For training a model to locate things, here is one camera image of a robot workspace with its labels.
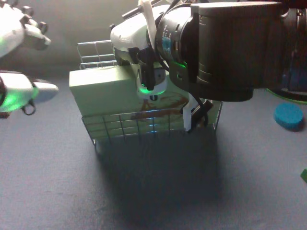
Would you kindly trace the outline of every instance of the wire grid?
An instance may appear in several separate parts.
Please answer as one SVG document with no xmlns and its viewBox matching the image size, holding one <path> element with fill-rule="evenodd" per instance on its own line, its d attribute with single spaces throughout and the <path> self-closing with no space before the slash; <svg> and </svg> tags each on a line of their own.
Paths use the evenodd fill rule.
<svg viewBox="0 0 307 230">
<path fill-rule="evenodd" d="M 214 131 L 217 130 L 217 126 L 219 123 L 219 119 L 220 119 L 220 113 L 222 110 L 222 105 L 223 103 L 221 102 L 220 107 L 219 107 L 219 111 L 218 111 L 218 115 L 216 118 L 215 123 L 212 124 L 212 127 L 214 129 Z M 115 114 L 115 115 L 90 115 L 90 116 L 84 116 L 82 117 L 82 121 L 83 124 L 86 128 L 86 131 L 92 141 L 92 143 L 95 145 L 97 140 L 108 140 L 108 142 L 110 144 L 112 144 L 112 139 L 113 138 L 123 138 L 124 141 L 127 141 L 127 138 L 129 136 L 138 136 L 139 137 L 139 141 L 141 141 L 142 139 L 142 134 L 152 134 L 153 137 L 155 137 L 155 134 L 158 132 L 164 132 L 164 133 L 168 133 L 168 136 L 171 136 L 172 131 L 183 131 L 183 118 L 182 115 L 180 114 L 180 109 L 179 108 L 171 108 L 171 109 L 161 109 L 161 110 L 151 110 L 151 111 L 142 111 L 142 112 L 135 112 L 135 113 L 122 113 L 122 114 Z M 163 116 L 162 118 L 164 118 L 164 122 L 163 123 L 159 123 L 156 122 L 156 120 L 158 118 L 161 118 L 159 116 L 155 116 L 155 114 L 157 112 L 163 112 L 166 113 L 167 115 Z M 172 121 L 171 118 L 171 113 L 174 114 L 174 112 L 176 113 L 176 116 L 178 116 L 179 118 L 179 122 L 176 121 Z M 138 118 L 138 117 L 142 117 L 141 115 L 146 114 L 146 118 Z M 123 117 L 135 117 L 134 119 L 123 119 Z M 100 117 L 101 118 L 101 122 L 95 122 L 95 123 L 87 123 L 85 122 L 85 119 L 87 118 L 91 118 L 91 117 Z M 117 117 L 117 121 L 106 121 L 107 117 Z M 147 120 L 146 125 L 140 125 L 141 121 Z M 123 126 L 123 122 L 129 122 L 129 121 L 135 121 L 135 126 Z M 111 123 L 119 123 L 120 127 L 119 128 L 108 128 L 108 124 Z M 89 126 L 99 126 L 102 125 L 104 128 L 102 129 L 98 129 L 95 131 L 91 131 L 89 130 Z M 135 132 L 132 133 L 126 133 L 127 129 L 134 129 Z M 111 135 L 110 132 L 111 131 L 120 131 L 121 134 L 120 135 Z M 104 135 L 102 136 L 94 136 L 93 132 L 97 132 L 97 131 L 103 131 L 105 132 Z"/>
<path fill-rule="evenodd" d="M 77 50 L 78 54 L 81 60 L 81 64 L 79 66 L 80 69 L 95 69 L 95 68 L 101 68 L 101 67 L 107 67 L 107 66 L 116 66 L 117 61 L 115 60 L 114 53 L 112 54 L 100 54 L 97 48 L 97 44 L 104 44 L 105 47 L 112 48 L 113 46 L 111 43 L 111 40 L 104 40 L 104 41 L 95 41 L 95 42 L 82 42 L 77 44 Z M 86 46 L 86 47 L 94 47 L 95 48 L 95 54 L 94 55 L 87 55 L 83 56 L 82 52 L 80 51 L 80 47 Z M 111 60 L 103 61 L 102 58 L 110 57 Z"/>
</svg>

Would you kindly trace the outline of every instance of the white cable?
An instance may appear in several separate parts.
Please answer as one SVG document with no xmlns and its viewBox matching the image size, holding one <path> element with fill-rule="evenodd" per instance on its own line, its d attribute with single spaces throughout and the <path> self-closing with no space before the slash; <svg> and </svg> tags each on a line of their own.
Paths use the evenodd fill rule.
<svg viewBox="0 0 307 230">
<path fill-rule="evenodd" d="M 146 19 L 149 40 L 154 49 L 154 38 L 157 33 L 157 28 L 155 26 L 153 7 L 150 0 L 139 0 L 139 5 L 143 8 L 143 15 Z"/>
</svg>

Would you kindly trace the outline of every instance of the blue round object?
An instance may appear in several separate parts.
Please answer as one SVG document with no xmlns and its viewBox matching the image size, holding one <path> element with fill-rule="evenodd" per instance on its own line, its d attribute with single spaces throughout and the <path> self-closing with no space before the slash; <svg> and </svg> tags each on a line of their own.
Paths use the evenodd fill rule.
<svg viewBox="0 0 307 230">
<path fill-rule="evenodd" d="M 274 119 L 284 128 L 295 129 L 303 120 L 303 112 L 295 104 L 283 103 L 276 108 Z"/>
</svg>

